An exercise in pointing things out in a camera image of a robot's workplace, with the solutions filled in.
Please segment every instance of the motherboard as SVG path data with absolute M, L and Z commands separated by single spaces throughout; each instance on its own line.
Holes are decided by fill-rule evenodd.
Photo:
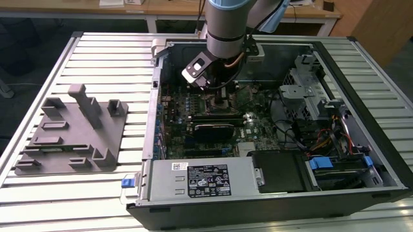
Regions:
M 215 93 L 181 86 L 161 89 L 164 159 L 245 156 L 252 150 L 279 149 L 269 117 L 269 90 L 260 85 L 227 88 L 223 104 Z

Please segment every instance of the white sticker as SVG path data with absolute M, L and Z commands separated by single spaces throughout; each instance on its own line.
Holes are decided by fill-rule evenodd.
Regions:
M 185 170 L 187 163 L 172 163 L 172 171 Z
M 144 11 L 126 11 L 126 13 L 137 13 L 137 14 L 142 14 Z

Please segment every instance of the barcode sticker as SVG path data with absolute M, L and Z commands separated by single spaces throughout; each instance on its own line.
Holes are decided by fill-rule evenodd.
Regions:
M 172 163 L 172 171 L 185 170 L 187 163 Z

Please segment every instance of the robotic arm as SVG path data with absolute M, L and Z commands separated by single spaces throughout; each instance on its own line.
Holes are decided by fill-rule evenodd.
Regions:
M 205 0 L 205 47 L 181 71 L 187 82 L 200 89 L 220 89 L 237 76 L 251 34 L 259 29 L 272 32 L 279 24 L 289 0 Z

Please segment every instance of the table leg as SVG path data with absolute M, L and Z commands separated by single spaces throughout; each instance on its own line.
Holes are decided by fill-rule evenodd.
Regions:
M 157 29 L 156 29 L 156 16 L 148 15 L 145 17 L 145 20 L 146 20 L 146 25 L 148 25 L 148 32 L 149 33 L 157 33 Z
M 328 36 L 332 27 L 335 25 L 335 22 L 336 22 L 335 18 L 326 19 L 323 25 L 319 28 L 316 36 Z

